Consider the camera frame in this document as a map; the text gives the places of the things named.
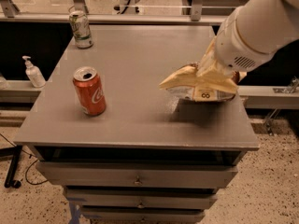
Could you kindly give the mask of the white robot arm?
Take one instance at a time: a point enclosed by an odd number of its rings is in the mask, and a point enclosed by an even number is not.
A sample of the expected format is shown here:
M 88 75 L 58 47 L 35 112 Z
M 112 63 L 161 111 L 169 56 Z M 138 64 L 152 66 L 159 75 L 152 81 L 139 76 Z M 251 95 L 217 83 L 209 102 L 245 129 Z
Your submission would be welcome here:
M 299 0 L 249 0 L 221 25 L 196 73 L 200 92 L 235 93 L 235 72 L 250 72 L 299 39 Z

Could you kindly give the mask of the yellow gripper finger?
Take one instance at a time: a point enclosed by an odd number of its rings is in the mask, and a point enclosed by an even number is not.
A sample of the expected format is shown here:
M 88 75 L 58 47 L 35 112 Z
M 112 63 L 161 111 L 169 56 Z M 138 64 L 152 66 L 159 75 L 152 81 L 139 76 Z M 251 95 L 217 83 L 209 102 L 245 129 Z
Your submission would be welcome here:
M 218 94 L 220 92 L 236 94 L 238 89 L 238 73 L 233 73 L 231 78 L 200 78 L 196 77 L 195 94 Z
M 231 78 L 233 71 L 219 62 L 216 57 L 215 43 L 216 38 L 213 38 L 199 63 L 196 76 L 200 78 Z

